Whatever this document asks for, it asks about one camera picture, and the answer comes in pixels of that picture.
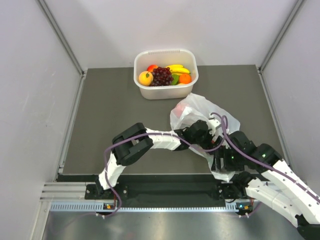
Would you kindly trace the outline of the orange peach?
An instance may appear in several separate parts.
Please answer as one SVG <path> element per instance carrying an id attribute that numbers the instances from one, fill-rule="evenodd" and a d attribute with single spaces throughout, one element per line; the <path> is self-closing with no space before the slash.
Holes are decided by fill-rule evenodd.
<path id="1" fill-rule="evenodd" d="M 148 87 L 153 82 L 154 76 L 150 71 L 143 71 L 138 76 L 138 82 L 145 87 Z"/>

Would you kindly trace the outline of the white plastic fruit bag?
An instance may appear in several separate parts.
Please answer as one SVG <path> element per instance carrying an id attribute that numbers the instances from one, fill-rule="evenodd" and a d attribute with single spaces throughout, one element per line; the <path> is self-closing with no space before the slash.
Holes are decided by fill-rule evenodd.
<path id="1" fill-rule="evenodd" d="M 190 127 L 198 120 L 209 121 L 210 114 L 217 113 L 220 116 L 226 116 L 228 120 L 229 133 L 240 130 L 241 123 L 233 117 L 229 112 L 212 103 L 204 96 L 190 93 L 186 98 L 181 100 L 170 112 L 170 126 L 172 130 Z M 203 150 L 191 148 L 195 154 L 205 158 L 208 162 L 209 170 L 215 179 L 230 182 L 235 175 L 235 171 L 211 170 L 214 163 L 213 155 L 205 153 Z"/>

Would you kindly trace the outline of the dark red grape bunch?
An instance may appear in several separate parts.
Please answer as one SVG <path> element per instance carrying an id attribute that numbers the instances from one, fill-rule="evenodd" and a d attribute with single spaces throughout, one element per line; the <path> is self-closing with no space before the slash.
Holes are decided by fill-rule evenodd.
<path id="1" fill-rule="evenodd" d="M 169 86 L 171 85 L 173 81 L 173 77 L 171 74 L 163 74 L 163 75 L 154 75 L 153 80 L 151 84 L 149 85 L 150 87 L 163 87 L 163 86 Z"/>

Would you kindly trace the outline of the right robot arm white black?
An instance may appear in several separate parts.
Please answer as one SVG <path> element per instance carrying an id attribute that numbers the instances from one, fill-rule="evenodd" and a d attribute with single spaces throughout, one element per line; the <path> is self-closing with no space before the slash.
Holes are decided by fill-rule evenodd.
<path id="1" fill-rule="evenodd" d="M 251 198 L 286 218 L 305 240 L 320 238 L 320 197 L 270 145 L 256 146 L 242 131 L 209 132 L 214 177 L 226 199 Z"/>

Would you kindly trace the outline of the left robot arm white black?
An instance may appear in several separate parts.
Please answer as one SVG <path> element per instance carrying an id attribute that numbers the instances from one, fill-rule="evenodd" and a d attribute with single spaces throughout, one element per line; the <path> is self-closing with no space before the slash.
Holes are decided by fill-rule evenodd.
<path id="1" fill-rule="evenodd" d="M 193 148 L 212 155 L 223 143 L 223 138 L 216 134 L 220 125 L 221 121 L 215 118 L 198 120 L 191 126 L 171 131 L 152 130 L 141 122 L 134 124 L 114 137 L 112 145 L 104 151 L 104 169 L 95 180 L 97 194 L 109 198 L 125 167 L 136 163 L 151 149 Z"/>

